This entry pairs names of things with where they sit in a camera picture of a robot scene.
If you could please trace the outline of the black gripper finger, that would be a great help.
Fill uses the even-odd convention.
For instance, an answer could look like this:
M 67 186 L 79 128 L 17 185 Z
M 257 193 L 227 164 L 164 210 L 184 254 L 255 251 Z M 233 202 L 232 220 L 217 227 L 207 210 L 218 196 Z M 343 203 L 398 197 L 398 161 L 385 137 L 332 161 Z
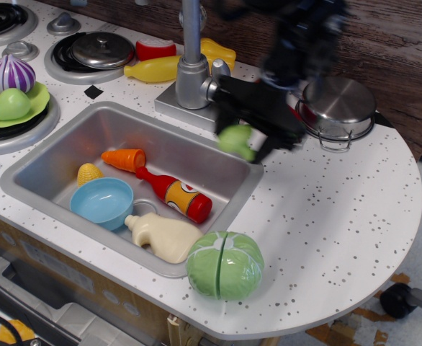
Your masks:
M 252 163 L 260 164 L 264 158 L 266 158 L 273 150 L 278 149 L 281 144 L 282 141 L 279 138 L 275 136 L 268 136 L 256 152 Z
M 227 127 L 235 125 L 236 118 L 229 110 L 219 109 L 215 121 L 215 134 L 219 135 Z

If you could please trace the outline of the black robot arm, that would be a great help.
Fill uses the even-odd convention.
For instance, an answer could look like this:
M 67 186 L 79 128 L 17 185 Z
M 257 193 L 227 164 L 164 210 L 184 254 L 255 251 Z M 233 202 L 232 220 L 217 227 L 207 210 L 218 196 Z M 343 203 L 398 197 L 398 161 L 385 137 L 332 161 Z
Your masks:
M 274 45 L 261 67 L 258 82 L 231 76 L 216 78 L 210 99 L 217 105 L 215 133 L 219 147 L 258 164 L 274 149 L 292 150 L 305 136 L 305 126 L 287 104 L 300 81 L 318 78 L 335 60 L 335 49 L 348 14 L 344 1 L 245 1 L 228 10 L 216 1 L 225 20 L 249 11 L 277 18 Z

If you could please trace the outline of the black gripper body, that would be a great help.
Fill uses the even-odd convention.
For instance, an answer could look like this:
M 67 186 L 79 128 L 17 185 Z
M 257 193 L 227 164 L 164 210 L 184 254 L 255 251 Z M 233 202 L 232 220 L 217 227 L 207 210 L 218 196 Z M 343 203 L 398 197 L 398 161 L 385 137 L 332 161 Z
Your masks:
M 221 76 L 218 81 L 213 97 L 218 110 L 231 111 L 236 121 L 245 121 L 266 138 L 279 138 L 279 148 L 292 150 L 302 143 L 306 129 L 290 110 L 285 90 L 263 81 L 249 82 L 231 76 Z

